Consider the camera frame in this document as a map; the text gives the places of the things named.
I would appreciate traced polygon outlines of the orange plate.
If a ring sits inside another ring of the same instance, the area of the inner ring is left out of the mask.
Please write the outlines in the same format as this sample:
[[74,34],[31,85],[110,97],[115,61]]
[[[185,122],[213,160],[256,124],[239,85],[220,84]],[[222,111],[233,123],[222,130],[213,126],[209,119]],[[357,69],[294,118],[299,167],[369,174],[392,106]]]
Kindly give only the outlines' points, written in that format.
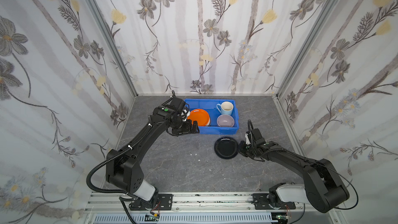
[[207,127],[211,123],[209,113],[203,109],[195,109],[190,111],[188,119],[196,121],[200,127]]

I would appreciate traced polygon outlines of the black plate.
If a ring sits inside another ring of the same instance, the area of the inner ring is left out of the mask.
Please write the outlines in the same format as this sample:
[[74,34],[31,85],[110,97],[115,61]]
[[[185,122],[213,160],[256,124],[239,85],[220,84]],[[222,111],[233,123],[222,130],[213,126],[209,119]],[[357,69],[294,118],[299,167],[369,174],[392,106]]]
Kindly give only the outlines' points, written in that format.
[[214,151],[221,159],[233,159],[238,154],[238,142],[229,136],[224,136],[215,141]]

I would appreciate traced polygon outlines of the blue plastic bin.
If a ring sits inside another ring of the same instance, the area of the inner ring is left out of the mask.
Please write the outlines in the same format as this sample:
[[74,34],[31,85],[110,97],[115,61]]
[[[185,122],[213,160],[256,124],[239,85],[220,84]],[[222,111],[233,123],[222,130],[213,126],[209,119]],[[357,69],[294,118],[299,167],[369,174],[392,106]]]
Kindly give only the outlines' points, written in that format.
[[[239,129],[239,115],[234,100],[221,100],[221,99],[185,99],[184,100],[189,106],[192,112],[195,109],[202,109],[209,113],[210,125],[199,127],[200,134],[211,134],[211,135],[233,135],[236,134]],[[234,125],[232,127],[220,127],[217,124],[217,118],[221,116],[221,112],[217,107],[217,104],[223,102],[230,102],[233,105],[231,116],[234,119]]]

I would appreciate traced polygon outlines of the purple ceramic bowl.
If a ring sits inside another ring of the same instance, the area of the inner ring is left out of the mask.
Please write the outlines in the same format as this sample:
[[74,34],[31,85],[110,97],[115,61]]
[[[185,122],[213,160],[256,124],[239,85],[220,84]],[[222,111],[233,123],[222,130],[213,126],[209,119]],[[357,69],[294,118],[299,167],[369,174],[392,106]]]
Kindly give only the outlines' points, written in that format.
[[235,125],[235,120],[231,115],[220,115],[217,118],[217,125],[222,128],[231,128]]

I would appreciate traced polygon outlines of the light blue mug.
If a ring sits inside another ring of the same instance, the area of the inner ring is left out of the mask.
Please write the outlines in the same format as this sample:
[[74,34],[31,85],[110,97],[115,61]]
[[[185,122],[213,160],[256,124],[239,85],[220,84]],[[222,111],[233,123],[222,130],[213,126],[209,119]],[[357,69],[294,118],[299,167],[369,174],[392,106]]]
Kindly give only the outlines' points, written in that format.
[[221,104],[217,104],[216,109],[219,111],[221,115],[231,116],[234,110],[234,105],[231,102],[225,101]]

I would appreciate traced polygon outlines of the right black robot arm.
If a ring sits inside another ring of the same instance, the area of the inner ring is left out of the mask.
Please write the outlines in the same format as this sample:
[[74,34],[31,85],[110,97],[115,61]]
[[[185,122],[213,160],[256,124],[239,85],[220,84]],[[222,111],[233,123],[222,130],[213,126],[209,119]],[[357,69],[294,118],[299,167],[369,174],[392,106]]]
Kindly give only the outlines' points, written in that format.
[[297,202],[310,204],[317,211],[327,213],[350,197],[330,161],[307,158],[275,142],[268,142],[252,125],[248,127],[246,140],[240,142],[239,153],[255,161],[277,163],[302,178],[301,185],[279,183],[269,189],[267,201],[273,208]]

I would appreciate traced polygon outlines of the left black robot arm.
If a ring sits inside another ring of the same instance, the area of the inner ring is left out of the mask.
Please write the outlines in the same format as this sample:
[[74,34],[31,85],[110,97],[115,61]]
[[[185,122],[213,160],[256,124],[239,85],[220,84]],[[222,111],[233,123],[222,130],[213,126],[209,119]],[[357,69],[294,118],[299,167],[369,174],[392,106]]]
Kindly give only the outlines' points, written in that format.
[[199,133],[199,125],[187,119],[188,105],[184,100],[172,96],[159,105],[148,116],[144,128],[120,150],[111,150],[107,158],[127,151],[106,164],[106,181],[128,196],[140,198],[148,208],[158,204],[159,191],[144,179],[141,162],[156,139],[164,132],[172,136]]

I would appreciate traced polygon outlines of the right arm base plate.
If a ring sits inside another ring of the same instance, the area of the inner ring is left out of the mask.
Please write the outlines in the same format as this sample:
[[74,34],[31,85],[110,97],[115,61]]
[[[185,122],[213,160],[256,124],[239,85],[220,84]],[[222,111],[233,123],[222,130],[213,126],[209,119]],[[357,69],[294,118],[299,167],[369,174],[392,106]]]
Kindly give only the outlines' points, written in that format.
[[255,206],[256,210],[296,209],[296,206],[293,202],[282,202],[281,199],[276,195],[276,193],[253,194],[252,198],[252,204]]

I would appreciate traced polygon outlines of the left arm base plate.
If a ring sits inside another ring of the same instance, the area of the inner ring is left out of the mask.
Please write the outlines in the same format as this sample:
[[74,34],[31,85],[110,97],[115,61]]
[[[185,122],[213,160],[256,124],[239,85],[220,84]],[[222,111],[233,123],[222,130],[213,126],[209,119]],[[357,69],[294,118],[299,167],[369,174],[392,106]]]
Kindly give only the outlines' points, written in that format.
[[149,201],[141,198],[134,199],[129,204],[132,211],[170,211],[173,204],[172,194],[154,194]]

